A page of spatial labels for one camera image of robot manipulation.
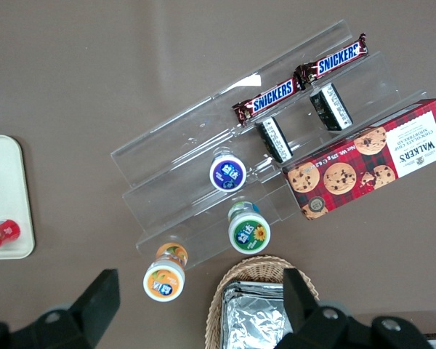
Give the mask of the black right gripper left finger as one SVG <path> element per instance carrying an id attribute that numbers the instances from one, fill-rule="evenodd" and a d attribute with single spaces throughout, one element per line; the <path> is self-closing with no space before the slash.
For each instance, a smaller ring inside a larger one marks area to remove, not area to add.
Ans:
<path id="1" fill-rule="evenodd" d="M 11 348 L 95 348 L 121 303 L 118 271 L 105 269 L 66 309 L 56 308 L 10 335 Z"/>

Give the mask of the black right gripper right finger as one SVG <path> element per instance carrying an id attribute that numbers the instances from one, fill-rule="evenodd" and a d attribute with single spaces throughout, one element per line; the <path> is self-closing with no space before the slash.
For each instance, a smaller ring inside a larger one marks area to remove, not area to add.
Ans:
<path id="1" fill-rule="evenodd" d="M 292 332 L 277 348 L 370 348 L 369 328 L 340 309 L 318 304 L 296 268 L 283 272 L 283 305 Z"/>

